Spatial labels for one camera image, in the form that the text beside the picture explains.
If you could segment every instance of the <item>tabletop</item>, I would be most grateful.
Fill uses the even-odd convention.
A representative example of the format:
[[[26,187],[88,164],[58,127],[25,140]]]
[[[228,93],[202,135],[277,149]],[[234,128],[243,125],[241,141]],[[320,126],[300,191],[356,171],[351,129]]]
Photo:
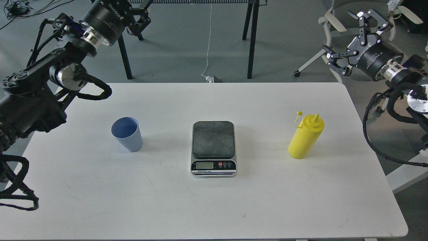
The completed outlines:
[[[406,222],[344,85],[339,83],[109,84],[102,101],[75,99],[67,123],[35,133],[24,180],[40,198],[0,208],[0,239],[286,239],[397,237]],[[82,92],[99,93],[92,85]],[[308,156],[287,146],[296,112],[325,129]],[[143,147],[111,135],[139,121]],[[238,171],[190,173],[192,126],[235,126]]]

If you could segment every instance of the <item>plastic cup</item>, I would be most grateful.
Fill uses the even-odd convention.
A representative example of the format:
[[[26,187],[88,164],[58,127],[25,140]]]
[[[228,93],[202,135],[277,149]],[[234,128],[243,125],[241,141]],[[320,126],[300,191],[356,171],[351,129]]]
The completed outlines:
[[[136,152],[143,146],[138,122],[132,117],[116,120],[111,126],[111,133],[130,152]]]

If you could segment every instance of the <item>kitchen scale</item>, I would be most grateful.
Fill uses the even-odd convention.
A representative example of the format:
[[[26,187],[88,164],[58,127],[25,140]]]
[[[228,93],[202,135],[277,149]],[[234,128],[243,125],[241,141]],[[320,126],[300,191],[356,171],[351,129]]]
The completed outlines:
[[[229,121],[198,121],[193,125],[190,172],[195,177],[236,174],[235,132]]]

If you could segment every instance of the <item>bottle nozzle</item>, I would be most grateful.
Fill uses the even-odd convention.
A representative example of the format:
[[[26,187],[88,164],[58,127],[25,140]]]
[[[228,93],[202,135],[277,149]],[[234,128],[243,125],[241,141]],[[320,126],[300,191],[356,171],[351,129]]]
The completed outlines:
[[[320,114],[317,114],[317,115],[314,117],[314,122],[317,122],[317,121],[318,121],[318,117],[320,117]]]

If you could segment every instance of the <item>scale platform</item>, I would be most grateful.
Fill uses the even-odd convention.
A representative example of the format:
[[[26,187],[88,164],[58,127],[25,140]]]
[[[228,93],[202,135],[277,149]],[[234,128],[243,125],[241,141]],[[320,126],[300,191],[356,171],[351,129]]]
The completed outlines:
[[[193,125],[190,172],[195,177],[236,174],[235,132],[230,121],[198,121]]]

